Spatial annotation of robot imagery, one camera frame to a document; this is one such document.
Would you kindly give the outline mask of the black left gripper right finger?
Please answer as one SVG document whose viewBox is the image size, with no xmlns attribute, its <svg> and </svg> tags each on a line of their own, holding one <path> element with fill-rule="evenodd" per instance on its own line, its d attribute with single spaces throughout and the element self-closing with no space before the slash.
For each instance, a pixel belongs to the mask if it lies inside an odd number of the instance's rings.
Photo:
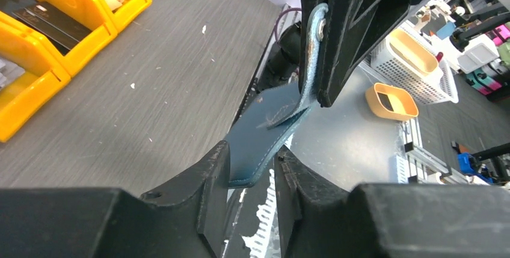
<svg viewBox="0 0 510 258">
<path fill-rule="evenodd" d="M 274 159 L 283 257 L 508 257 L 509 192 L 361 183 L 346 191 L 283 147 Z"/>
</svg>

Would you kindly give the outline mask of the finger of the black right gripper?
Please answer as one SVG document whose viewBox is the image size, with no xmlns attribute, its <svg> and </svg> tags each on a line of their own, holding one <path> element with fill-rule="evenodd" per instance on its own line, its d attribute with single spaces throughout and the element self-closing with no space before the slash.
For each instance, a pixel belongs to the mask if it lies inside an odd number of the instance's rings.
<svg viewBox="0 0 510 258">
<path fill-rule="evenodd" d="M 421 0 L 326 0 L 317 90 L 322 107 L 331 107 L 357 64 Z"/>
<path fill-rule="evenodd" d="M 299 90 L 310 90 L 314 100 L 329 101 L 328 83 L 331 59 L 327 57 L 330 44 L 330 0 L 301 0 L 301 47 Z"/>
</svg>

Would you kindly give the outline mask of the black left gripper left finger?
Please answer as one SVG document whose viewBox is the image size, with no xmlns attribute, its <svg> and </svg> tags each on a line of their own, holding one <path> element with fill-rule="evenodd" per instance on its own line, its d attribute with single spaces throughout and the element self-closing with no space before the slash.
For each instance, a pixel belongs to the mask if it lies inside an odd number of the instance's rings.
<svg viewBox="0 0 510 258">
<path fill-rule="evenodd" d="M 230 149 L 134 197 L 120 188 L 1 190 L 2 257 L 220 257 Z"/>
</svg>

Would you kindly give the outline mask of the blue leather card holder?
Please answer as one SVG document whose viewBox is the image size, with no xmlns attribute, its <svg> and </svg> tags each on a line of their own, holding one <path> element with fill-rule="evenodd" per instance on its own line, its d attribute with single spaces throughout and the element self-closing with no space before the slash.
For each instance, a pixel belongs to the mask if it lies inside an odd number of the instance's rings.
<svg viewBox="0 0 510 258">
<path fill-rule="evenodd" d="M 225 137 L 230 146 L 229 188 L 252 187 L 317 102 L 310 90 L 300 92 L 299 81 L 258 94 Z"/>
</svg>

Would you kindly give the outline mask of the yellow three-compartment bin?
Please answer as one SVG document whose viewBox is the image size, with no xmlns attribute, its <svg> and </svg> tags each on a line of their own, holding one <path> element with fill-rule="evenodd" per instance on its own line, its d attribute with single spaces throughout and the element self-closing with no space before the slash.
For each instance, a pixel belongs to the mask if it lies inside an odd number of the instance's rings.
<svg viewBox="0 0 510 258">
<path fill-rule="evenodd" d="M 1 0 L 1 141 L 8 141 L 152 0 Z"/>
</svg>

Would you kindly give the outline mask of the black cards stack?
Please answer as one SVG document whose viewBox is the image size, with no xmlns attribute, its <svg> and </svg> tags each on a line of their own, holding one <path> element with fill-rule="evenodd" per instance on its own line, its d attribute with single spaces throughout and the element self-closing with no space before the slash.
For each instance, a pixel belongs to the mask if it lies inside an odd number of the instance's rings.
<svg viewBox="0 0 510 258">
<path fill-rule="evenodd" d="M 91 30 L 46 1 L 1 0 L 1 11 L 44 35 L 67 55 Z"/>
</svg>

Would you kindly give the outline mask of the silver cards stack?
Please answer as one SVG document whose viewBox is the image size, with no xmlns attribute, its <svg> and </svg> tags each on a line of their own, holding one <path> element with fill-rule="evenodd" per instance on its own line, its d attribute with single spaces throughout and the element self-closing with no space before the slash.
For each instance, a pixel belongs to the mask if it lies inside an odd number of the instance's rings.
<svg viewBox="0 0 510 258">
<path fill-rule="evenodd" d="M 7 87 L 25 73 L 16 63 L 1 57 L 1 89 Z"/>
</svg>

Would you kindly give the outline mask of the tan container in basket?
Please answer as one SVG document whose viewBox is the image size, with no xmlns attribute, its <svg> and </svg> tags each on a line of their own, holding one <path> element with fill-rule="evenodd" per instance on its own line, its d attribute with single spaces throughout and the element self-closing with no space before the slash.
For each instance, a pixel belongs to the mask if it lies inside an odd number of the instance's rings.
<svg viewBox="0 0 510 258">
<path fill-rule="evenodd" d="M 438 68 L 436 57 L 403 29 L 395 29 L 387 38 L 393 52 L 423 76 L 431 76 Z"/>
</svg>

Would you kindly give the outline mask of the tan oval plastic container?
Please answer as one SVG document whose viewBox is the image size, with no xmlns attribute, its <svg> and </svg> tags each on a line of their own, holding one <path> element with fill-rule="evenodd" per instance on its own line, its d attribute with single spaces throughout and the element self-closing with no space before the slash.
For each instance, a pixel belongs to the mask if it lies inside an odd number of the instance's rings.
<svg viewBox="0 0 510 258">
<path fill-rule="evenodd" d="M 408 121 L 419 115 L 413 97 L 402 88 L 377 82 L 364 95 L 370 110 L 379 118 Z"/>
</svg>

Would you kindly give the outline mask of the white perforated basket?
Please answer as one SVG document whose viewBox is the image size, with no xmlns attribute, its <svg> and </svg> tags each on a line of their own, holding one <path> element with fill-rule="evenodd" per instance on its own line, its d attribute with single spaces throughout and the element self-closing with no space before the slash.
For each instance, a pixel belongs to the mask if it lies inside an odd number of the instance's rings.
<svg viewBox="0 0 510 258">
<path fill-rule="evenodd" d="M 387 37 L 372 51 L 371 68 L 391 84 L 408 91 L 414 100 L 423 105 L 443 102 L 458 103 L 458 91 L 447 59 L 438 58 L 438 54 L 441 52 L 420 35 L 413 28 L 412 23 L 404 22 L 396 29 L 403 29 L 430 51 L 438 61 L 438 68 L 431 76 L 423 76 L 393 52 Z"/>
</svg>

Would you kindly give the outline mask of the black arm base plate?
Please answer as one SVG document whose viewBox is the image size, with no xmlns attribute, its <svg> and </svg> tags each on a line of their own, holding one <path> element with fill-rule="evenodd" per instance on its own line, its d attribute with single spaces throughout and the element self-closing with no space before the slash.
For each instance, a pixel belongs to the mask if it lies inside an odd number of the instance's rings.
<svg viewBox="0 0 510 258">
<path fill-rule="evenodd" d="M 274 160 L 251 188 L 230 189 L 222 257 L 280 257 Z"/>
</svg>

